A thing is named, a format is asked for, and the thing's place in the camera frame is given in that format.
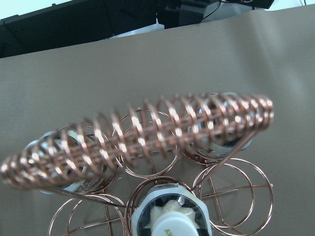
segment copper coil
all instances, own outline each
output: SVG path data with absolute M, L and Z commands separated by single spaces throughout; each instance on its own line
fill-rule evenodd
M 84 137 L 87 140 L 87 142 L 95 141 L 95 136 L 91 130 L 92 128 L 91 124 L 81 124 L 79 126 L 78 124 L 71 123 L 69 126 L 60 128 L 59 131 L 65 130 L 69 132 L 71 131 L 72 127 L 77 127 L 77 129 L 81 131 L 80 133 L 81 138 Z M 67 136 L 67 140 L 68 148 L 73 148 L 78 145 L 76 141 L 70 139 L 69 135 Z M 88 180 L 84 181 L 82 185 L 77 190 L 75 190 L 75 193 L 83 194 L 88 192 L 99 192 L 108 187 L 114 181 L 115 173 L 107 169 L 106 166 L 103 166 L 102 171 L 104 176 L 103 178 L 95 178 L 90 181 Z M 71 172 L 68 172 L 65 177 L 68 177 L 71 174 L 72 174 Z
M 132 109 L 130 109 L 130 114 L 133 115 L 133 117 L 137 117 L 139 119 L 139 124 L 142 125 L 143 124 L 143 119 L 144 119 L 144 114 L 146 113 L 149 113 L 150 110 L 146 109 L 146 110 L 136 110 L 136 111 L 133 111 Z M 160 117 L 164 117 L 165 120 L 167 120 L 168 118 L 168 115 L 166 113 L 163 113 L 163 112 L 160 112 L 158 111 L 158 114 L 160 115 Z M 129 123 L 129 115 L 126 115 L 124 116 L 122 119 L 121 119 L 121 123 L 124 124 L 124 122 L 126 122 L 126 127 L 128 125 L 130 125 Z M 149 119 L 145 119 L 145 122 L 147 124 L 152 124 L 154 121 L 153 120 L 149 120 Z M 130 132 L 132 130 L 132 127 L 128 127 L 126 128 L 125 130 L 125 134 Z M 161 153 L 159 149 L 155 150 L 155 151 L 151 151 L 151 152 L 146 152 L 145 153 L 145 156 L 147 157 L 147 159 L 150 160 L 150 165 L 151 165 L 151 170 L 147 170 L 147 168 L 144 168 L 145 171 L 151 171 L 152 173 L 140 173 L 140 170 L 139 168 L 137 168 L 137 166 L 134 166 L 132 165 L 131 167 L 128 166 L 128 163 L 125 163 L 125 160 L 123 158 L 119 158 L 117 160 L 117 164 L 119 165 L 119 167 L 121 167 L 122 169 L 124 169 L 125 172 L 127 172 L 128 174 L 130 174 L 131 176 L 134 176 L 134 177 L 140 177 L 140 178 L 152 178 L 152 177 L 157 177 L 157 176 L 162 176 L 164 175 L 165 173 L 167 173 L 176 163 L 176 161 L 178 160 L 178 154 L 179 153 L 179 148 L 178 146 L 175 146 L 175 155 L 173 153 L 170 153 L 169 154 L 169 158 L 168 158 L 168 153 Z M 173 148 L 172 147 L 167 147 L 166 150 L 168 152 L 172 152 L 173 151 Z M 156 162 L 158 161 L 163 161 L 160 159 L 158 159 L 158 155 L 162 156 L 164 161 L 169 160 L 169 163 L 166 164 L 166 166 L 157 166 L 156 165 Z
M 170 148 L 175 154 L 179 154 L 179 149 L 195 153 L 195 146 L 208 148 L 211 142 L 220 145 L 266 129 L 274 116 L 271 100 L 262 95 L 175 96 L 170 100 L 161 98 L 155 106 L 145 101 L 142 111 L 148 112 L 142 113 L 140 121 L 134 109 L 129 108 L 131 129 L 128 132 L 118 112 L 112 113 L 111 122 L 99 114 L 94 121 L 85 120 L 71 127 L 76 129 L 79 138 L 78 145 L 71 148 L 67 127 L 57 131 L 8 157 L 1 166 L 4 182 L 28 189 L 104 177 L 103 167 L 115 172 L 120 160 L 132 166 L 144 157 L 150 163 L 152 153 L 158 151 L 166 156 Z M 92 142 L 84 136 L 85 123 L 93 129 Z M 198 126 L 200 123 L 205 124 L 204 128 Z M 62 148 L 56 145 L 56 136 L 61 137 Z M 48 150 L 41 148 L 41 142 L 48 143 Z

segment copper wire rack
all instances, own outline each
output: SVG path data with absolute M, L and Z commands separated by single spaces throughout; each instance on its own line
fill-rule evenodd
M 141 109 L 129 105 L 124 117 L 115 111 L 110 121 L 98 114 L 94 120 L 85 119 L 43 137 L 8 157 L 1 166 L 1 174 L 3 181 L 14 188 L 42 189 L 71 197 L 53 216 L 49 236 L 53 235 L 59 214 L 67 207 L 70 213 L 64 235 L 107 225 L 106 235 L 132 236 L 131 216 L 141 198 L 150 187 L 170 182 L 179 183 L 203 200 L 209 211 L 210 205 L 214 206 L 210 211 L 213 229 L 229 236 L 249 236 L 261 231 L 271 219 L 273 185 L 259 167 L 235 155 L 259 131 L 268 128 L 273 117 L 272 101 L 256 94 L 176 95 L 171 99 L 162 97 L 155 105 L 146 100 Z M 70 131 L 76 133 L 77 140 L 69 136 Z M 233 145 L 228 153 L 218 156 L 211 150 L 213 144 Z M 213 155 L 204 155 L 200 149 Z M 185 181 L 171 173 L 183 161 L 199 168 L 198 173 L 183 173 Z M 245 184 L 218 186 L 215 178 L 220 175 L 240 175 Z M 260 176 L 260 183 L 253 183 L 251 175 Z M 122 187 L 117 180 L 125 176 L 143 181 L 135 184 L 132 192 L 125 193 L 129 197 L 123 201 L 110 189 Z M 82 185 L 76 191 L 64 189 L 78 181 Z M 266 215 L 259 225 L 252 227 L 254 206 L 260 195 L 257 190 L 266 192 L 263 199 L 267 204 L 260 206 Z M 249 209 L 231 223 L 221 197 L 241 191 L 249 195 Z M 104 219 L 73 229 L 71 220 L 85 201 L 103 204 Z

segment beige surface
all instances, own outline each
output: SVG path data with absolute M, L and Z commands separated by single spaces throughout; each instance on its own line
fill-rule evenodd
M 315 5 L 0 59 L 0 160 L 43 133 L 161 94 L 258 92 L 274 124 L 242 157 L 275 185 L 259 235 L 314 229 Z M 0 185 L 0 235 L 45 235 L 63 197 Z

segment copper wire spiral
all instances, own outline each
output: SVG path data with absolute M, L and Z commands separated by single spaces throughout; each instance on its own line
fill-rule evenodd
M 129 125 L 122 124 L 118 112 L 111 114 L 111 122 L 99 114 L 94 121 L 86 119 L 66 127 L 8 157 L 1 174 L 5 183 L 21 189 L 100 178 L 104 177 L 104 166 L 116 172 L 125 169 L 125 164 L 132 166 L 140 157 L 150 163 L 157 152 L 163 156 L 170 150 L 194 153 L 196 146 L 208 148 L 211 142 L 222 145 L 239 139 L 266 129 L 273 116 L 272 101 L 263 95 L 174 96 L 161 98 L 155 106 L 145 101 L 139 115 L 129 107 Z M 93 141 L 84 135 L 84 124 L 91 126 Z M 77 145 L 70 143 L 68 129 L 76 130 Z M 56 144 L 56 137 L 61 138 L 61 146 Z M 42 148 L 43 142 L 48 148 Z

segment wire bottle holder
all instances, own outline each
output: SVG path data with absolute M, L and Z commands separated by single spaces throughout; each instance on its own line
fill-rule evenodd
M 75 199 L 80 201 L 73 207 L 67 223 L 65 235 L 97 225 L 107 224 L 108 233 L 113 235 L 112 222 L 120 221 L 124 235 L 131 236 L 130 219 L 141 202 L 141 191 L 146 186 L 161 183 L 179 183 L 199 199 L 214 201 L 218 222 L 210 222 L 212 227 L 225 235 L 249 236 L 262 230 L 269 222 L 273 208 L 272 184 L 256 165 L 234 155 L 246 146 L 261 130 L 273 121 L 273 103 L 263 95 L 201 94 L 199 96 L 162 97 L 154 106 L 147 100 L 143 108 L 134 110 L 129 106 L 128 115 L 121 118 L 117 111 L 111 114 L 111 122 L 102 114 L 95 120 L 85 119 L 80 124 L 71 124 L 26 147 L 17 155 L 8 157 L 1 166 L 3 181 L 19 189 L 42 189 L 72 197 L 56 212 L 49 226 L 51 235 L 59 213 Z M 76 133 L 77 142 L 69 136 Z M 212 155 L 213 147 L 225 147 L 229 152 Z M 184 154 L 192 163 L 201 164 L 204 169 L 195 177 L 192 187 L 179 179 L 164 176 L 179 157 Z M 166 166 L 157 165 L 161 158 Z M 150 173 L 137 166 L 139 161 L 150 164 Z M 252 183 L 250 177 L 235 163 L 245 163 L 260 174 L 264 184 Z M 224 168 L 239 172 L 248 185 L 217 190 L 213 178 Z M 135 187 L 127 203 L 106 192 L 115 176 L 128 174 L 144 179 Z M 85 181 L 81 191 L 66 191 L 63 187 L 74 182 Z M 204 193 L 208 182 L 210 193 Z M 249 232 L 239 229 L 250 219 L 255 203 L 255 190 L 266 188 L 269 192 L 267 217 Z M 220 196 L 249 189 L 251 204 L 245 217 L 236 223 L 228 223 L 220 205 Z M 106 219 L 74 230 L 70 222 L 82 200 L 104 204 Z M 118 214 L 110 218 L 109 207 Z

